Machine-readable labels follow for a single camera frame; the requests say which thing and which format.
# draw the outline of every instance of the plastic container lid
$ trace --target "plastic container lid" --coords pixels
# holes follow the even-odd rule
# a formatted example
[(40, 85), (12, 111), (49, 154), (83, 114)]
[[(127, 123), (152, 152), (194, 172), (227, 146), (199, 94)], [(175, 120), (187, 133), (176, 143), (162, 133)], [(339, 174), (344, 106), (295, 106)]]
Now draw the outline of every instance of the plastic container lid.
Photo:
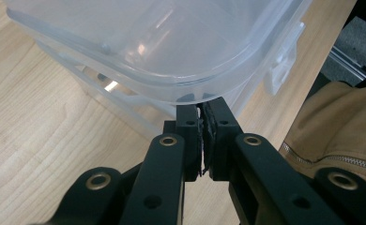
[(78, 61), (141, 95), (186, 104), (250, 79), (304, 0), (5, 2), (10, 18)]

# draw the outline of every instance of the wooden table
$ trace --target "wooden table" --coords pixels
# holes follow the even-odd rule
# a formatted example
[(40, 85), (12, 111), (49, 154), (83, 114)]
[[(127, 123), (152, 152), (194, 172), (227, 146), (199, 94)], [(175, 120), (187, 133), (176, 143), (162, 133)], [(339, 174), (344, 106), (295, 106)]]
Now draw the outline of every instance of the wooden table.
[[(355, 0), (313, 0), (297, 61), (277, 96), (261, 84), (238, 118), (278, 148)], [(0, 1), (0, 224), (44, 222), (78, 176), (126, 171), (149, 142), (87, 95), (5, 13)], [(186, 185), (185, 224), (238, 224), (226, 183)]]

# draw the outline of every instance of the zipper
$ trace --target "zipper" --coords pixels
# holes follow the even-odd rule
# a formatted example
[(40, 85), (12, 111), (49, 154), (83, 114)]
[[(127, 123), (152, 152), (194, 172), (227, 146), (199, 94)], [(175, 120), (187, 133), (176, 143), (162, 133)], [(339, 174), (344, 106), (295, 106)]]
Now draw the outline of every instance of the zipper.
[(332, 156), (326, 156), (326, 157), (322, 157), (320, 159), (317, 159), (316, 161), (310, 161), (306, 158), (301, 157), (300, 155), (298, 155), (287, 143), (283, 143), (282, 144), (282, 148), (285, 149), (285, 151), (293, 156), (297, 161), (304, 163), (304, 164), (308, 164), (308, 165), (313, 165), (316, 164), (322, 160), (336, 160), (336, 161), (342, 161), (348, 164), (352, 164), (352, 165), (356, 165), (359, 166), (361, 168), (366, 169), (366, 160), (362, 160), (356, 157), (346, 157), (346, 156), (339, 156), (339, 155), (332, 155)]

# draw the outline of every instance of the brown leather jacket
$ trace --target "brown leather jacket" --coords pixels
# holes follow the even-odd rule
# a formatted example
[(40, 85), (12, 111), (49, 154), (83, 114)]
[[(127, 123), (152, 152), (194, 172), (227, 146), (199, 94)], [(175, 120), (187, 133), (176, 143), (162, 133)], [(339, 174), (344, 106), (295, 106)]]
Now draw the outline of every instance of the brown leather jacket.
[(366, 88), (331, 82), (318, 91), (303, 105), (280, 153), (310, 177), (338, 167), (366, 180)]

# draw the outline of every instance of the clear plastic box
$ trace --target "clear plastic box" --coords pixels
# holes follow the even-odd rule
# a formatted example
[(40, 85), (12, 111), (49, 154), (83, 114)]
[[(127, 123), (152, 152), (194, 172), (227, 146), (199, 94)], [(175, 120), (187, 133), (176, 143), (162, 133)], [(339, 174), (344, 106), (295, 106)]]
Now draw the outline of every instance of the clear plastic box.
[(264, 78), (275, 94), (311, 1), (5, 0), (8, 16), (94, 97), (155, 134), (165, 117), (141, 106), (174, 118), (177, 104), (224, 96), (239, 114)]

